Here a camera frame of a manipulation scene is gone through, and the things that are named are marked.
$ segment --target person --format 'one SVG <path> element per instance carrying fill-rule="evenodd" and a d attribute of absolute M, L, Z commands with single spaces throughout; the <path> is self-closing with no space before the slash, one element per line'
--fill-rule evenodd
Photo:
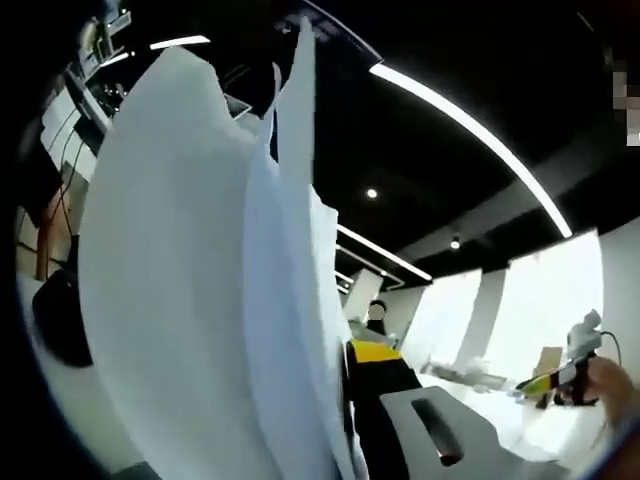
<path fill-rule="evenodd" d="M 607 358 L 589 359 L 587 375 L 584 399 L 602 401 L 613 441 L 582 480 L 640 478 L 640 392 L 627 372 Z M 571 389 L 561 395 L 571 398 Z"/>
<path fill-rule="evenodd" d="M 386 336 L 387 330 L 384 327 L 384 316 L 386 313 L 387 305 L 382 300 L 373 300 L 369 304 L 369 320 L 367 321 L 367 328 L 372 332 Z"/>

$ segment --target yellow object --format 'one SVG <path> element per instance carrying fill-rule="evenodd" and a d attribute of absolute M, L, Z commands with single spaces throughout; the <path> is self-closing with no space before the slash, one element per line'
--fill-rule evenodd
<path fill-rule="evenodd" d="M 351 340 L 353 350 L 356 353 L 358 363 L 386 362 L 387 360 L 401 360 L 399 352 L 387 347 L 383 343 L 364 342 L 362 340 Z"/>
<path fill-rule="evenodd" d="M 551 386 L 551 375 L 542 375 L 540 377 L 534 378 L 529 383 L 527 383 L 524 387 L 522 387 L 521 391 L 525 395 L 540 395 L 552 390 Z"/>

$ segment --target white fabric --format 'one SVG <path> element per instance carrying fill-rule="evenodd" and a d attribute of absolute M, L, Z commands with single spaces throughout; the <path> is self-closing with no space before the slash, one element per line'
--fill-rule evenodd
<path fill-rule="evenodd" d="M 80 245 L 95 365 L 164 480 L 277 479 L 258 427 L 242 327 L 249 159 L 210 65 L 163 52 L 100 152 Z"/>
<path fill-rule="evenodd" d="M 570 328 L 602 312 L 600 241 L 595 231 L 514 260 L 485 359 L 489 373 L 531 376 L 542 347 L 565 347 Z"/>
<path fill-rule="evenodd" d="M 307 92 L 308 98 L 305 97 L 304 104 L 296 105 L 295 112 L 285 112 L 286 109 L 293 108 L 293 105 L 284 101 L 287 93 L 295 94 L 314 75 L 313 62 L 305 62 L 304 68 L 299 67 L 301 55 L 305 58 L 312 57 L 312 38 L 310 26 L 304 25 L 286 93 L 274 101 L 274 106 L 282 103 L 282 106 L 277 106 L 278 114 L 285 119 L 313 115 L 312 92 Z M 276 71 L 276 92 L 279 90 L 279 79 L 279 72 Z M 270 144 L 272 110 L 273 106 L 262 127 L 261 143 L 265 145 Z M 279 122 L 279 144 L 287 143 L 288 140 L 312 144 L 312 138 L 291 137 L 290 128 L 287 120 Z M 303 135 L 312 133 L 310 130 L 303 132 Z M 304 153 L 285 149 L 280 152 L 280 163 L 285 161 L 287 155 L 295 155 L 293 162 L 311 163 L 313 158 L 309 156 L 310 153 L 312 152 L 307 152 L 305 156 Z M 294 198 L 282 192 L 282 175 L 272 159 L 257 155 L 251 162 L 243 237 L 245 338 L 259 424 L 283 478 L 324 480 L 333 477 L 335 462 L 312 383 L 308 347 L 303 336 L 304 324 L 319 324 L 320 318 L 300 315 L 300 299 L 296 295 L 309 296 L 309 292 L 296 292 L 292 271 L 299 263 L 299 258 L 289 253 L 285 222 L 290 215 L 291 204 L 306 204 L 311 209 L 310 216 L 307 212 L 307 221 L 311 222 L 313 229 L 313 236 L 309 239 L 309 244 L 313 242 L 313 250 L 304 255 L 315 260 L 312 267 L 316 273 L 323 274 L 317 277 L 320 293 L 326 293 L 327 289 L 322 287 L 327 284 L 329 286 L 330 296 L 324 295 L 324 304 L 331 309 L 337 302 L 339 313 L 340 304 L 333 280 L 337 213 L 321 203 L 309 188 L 306 179 L 300 181 L 305 183 L 301 183 L 302 188 L 296 188 L 295 193 L 304 195 L 305 199 Z M 333 384 L 325 385 L 325 388 L 336 394 L 337 407 L 340 371 L 335 364 L 341 352 L 340 333 L 336 332 L 336 325 L 326 326 L 329 328 L 324 329 L 327 334 L 325 344 L 336 349 L 333 355 L 326 355 L 326 358 L 318 360 L 322 361 L 323 370 L 327 367 L 330 369 L 329 380 L 333 380 Z M 322 346 L 322 340 L 323 338 L 316 337 L 315 343 Z M 348 452 L 346 443 L 344 452 Z M 345 478 L 352 478 L 353 467 L 347 467 Z"/>
<path fill-rule="evenodd" d="M 239 127 L 215 72 L 175 49 L 137 83 L 102 148 L 80 252 L 87 336 L 165 480 L 324 480 L 336 463 L 354 478 L 337 214 L 309 186 L 313 42 L 305 19 L 276 102 L 279 164 L 270 118 Z"/>
<path fill-rule="evenodd" d="M 422 294 L 402 344 L 402 355 L 415 369 L 427 362 L 452 364 L 467 331 L 480 288 L 481 271 L 438 278 Z"/>

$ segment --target ceiling light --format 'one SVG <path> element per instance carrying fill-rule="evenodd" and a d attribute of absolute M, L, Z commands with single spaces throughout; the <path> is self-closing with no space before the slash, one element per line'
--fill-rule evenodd
<path fill-rule="evenodd" d="M 336 274 L 336 277 L 338 277 L 341 280 L 344 280 L 347 283 L 353 283 L 354 282 L 353 278 L 347 277 L 344 273 L 340 273 L 337 270 L 335 270 L 334 273 Z"/>
<path fill-rule="evenodd" d="M 363 265 L 366 265 L 367 267 L 369 267 L 371 269 L 372 272 L 380 273 L 380 272 L 384 272 L 385 271 L 382 267 L 379 267 L 378 265 L 376 265 L 374 263 L 371 263 L 369 260 L 366 260 L 366 259 L 362 258 L 360 255 L 357 255 L 357 254 L 353 253 L 351 250 L 349 250 L 347 248 L 341 247 L 340 251 L 342 253 L 344 253 L 345 255 L 350 256 L 354 260 L 359 261 Z M 394 288 L 401 288 L 405 284 L 405 282 L 403 280 L 400 280 L 398 277 L 396 277 L 395 275 L 393 275 L 391 273 L 387 273 L 387 277 L 396 282 L 395 285 L 391 285 L 390 287 L 387 288 L 387 290 L 391 290 L 391 289 L 394 289 Z"/>
<path fill-rule="evenodd" d="M 106 67 L 107 65 L 113 65 L 114 63 L 117 63 L 121 60 L 124 60 L 125 58 L 129 58 L 129 54 L 128 53 L 121 53 L 119 55 L 116 55 L 114 57 L 111 57 L 109 60 L 105 61 L 102 65 L 100 65 L 101 67 Z"/>
<path fill-rule="evenodd" d="M 406 268 L 411 273 L 414 273 L 415 275 L 418 275 L 420 278 L 424 278 L 425 280 L 431 280 L 433 278 L 428 273 L 423 272 L 422 270 L 420 270 L 419 268 L 414 267 L 413 265 L 411 265 L 408 262 L 405 262 L 404 260 L 402 260 L 397 255 L 394 255 L 393 253 L 391 253 L 391 252 L 385 250 L 384 248 L 382 248 L 381 246 L 376 245 L 375 243 L 367 240 L 362 235 L 358 235 L 356 232 L 353 232 L 353 231 L 349 230 L 347 227 L 345 227 L 343 225 L 339 225 L 338 224 L 338 231 L 344 233 L 348 237 L 351 237 L 355 241 L 360 242 L 364 246 L 369 247 L 371 250 L 373 250 L 376 253 L 379 253 L 383 257 L 387 257 L 389 260 L 397 263 L 401 267 Z"/>
<path fill-rule="evenodd" d="M 507 164 L 507 166 L 513 170 L 518 178 L 522 180 L 531 193 L 533 193 L 533 195 L 542 204 L 542 207 L 547 211 L 551 220 L 556 224 L 556 227 L 562 236 L 564 238 L 569 238 L 572 235 L 569 225 L 560 213 L 560 210 L 558 210 L 558 207 L 553 203 L 553 200 L 551 200 L 551 197 L 549 197 L 549 194 L 542 188 L 542 185 L 540 185 L 531 172 L 527 170 L 527 167 L 524 166 L 524 164 L 511 152 L 511 150 L 509 150 L 504 143 L 498 140 L 494 134 L 480 125 L 477 120 L 471 117 L 460 107 L 451 103 L 442 95 L 431 90 L 429 87 L 416 82 L 412 78 L 409 78 L 400 72 L 396 72 L 386 65 L 379 63 L 371 67 L 369 71 L 373 75 L 384 78 L 391 83 L 395 83 L 397 86 L 404 88 L 417 97 L 420 97 L 422 100 L 430 103 L 469 130 L 469 132 L 475 135 L 478 140 L 498 155 Z"/>
<path fill-rule="evenodd" d="M 450 244 L 451 250 L 460 250 L 460 235 L 454 235 Z"/>
<path fill-rule="evenodd" d="M 198 45 L 200 43 L 211 43 L 211 40 L 202 35 L 194 35 L 193 37 L 174 38 L 173 40 L 152 43 L 149 45 L 149 48 L 151 50 L 159 50 L 161 48 L 177 47 L 179 45 Z"/>

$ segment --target ceiling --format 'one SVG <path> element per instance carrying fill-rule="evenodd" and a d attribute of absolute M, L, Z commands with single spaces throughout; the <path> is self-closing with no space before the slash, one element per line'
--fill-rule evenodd
<path fill-rule="evenodd" d="M 149 43 L 202 34 L 211 44 L 192 51 L 216 67 L 228 92 L 254 105 L 254 111 L 264 111 L 273 88 L 270 62 L 278 62 L 286 74 L 295 45 L 295 31 L 282 33 L 282 20 L 300 3 L 218 3 L 185 0 L 159 9 L 153 2 L 131 2 L 134 23 L 123 42 L 140 54 L 103 69 L 101 79 L 130 87 L 157 55 L 145 53 Z M 637 149 L 623 145 L 624 115 L 612 112 L 603 36 L 569 6 L 316 3 L 363 38 L 387 65 L 475 117 L 534 175 L 558 152 L 579 163 L 581 150 L 574 145 L 581 136 L 589 138 L 594 125 L 606 125 L 613 133 L 589 149 L 598 150 L 592 171 L 567 180 L 552 196 L 574 232 L 611 229 L 640 214 L 640 202 L 627 197 L 640 173 L 640 158 Z M 446 115 L 369 74 L 370 60 L 347 37 L 329 32 L 317 48 L 317 192 L 338 210 L 341 224 L 392 252 L 443 228 L 464 231 L 464 216 L 473 217 L 476 207 L 518 182 L 514 173 Z M 551 182 L 563 175 L 563 165 L 558 162 Z M 376 199 L 366 196 L 369 188 L 378 192 Z M 498 203 L 498 208 L 513 208 L 510 203 Z M 489 225 L 491 218 L 486 221 L 482 234 L 461 234 L 459 251 L 440 246 L 411 260 L 438 277 L 501 268 L 514 256 L 561 239 L 540 208 L 496 225 Z M 339 243 L 408 285 L 424 283 L 357 242 L 340 236 Z M 343 254 L 337 257 L 343 273 L 362 268 Z"/>

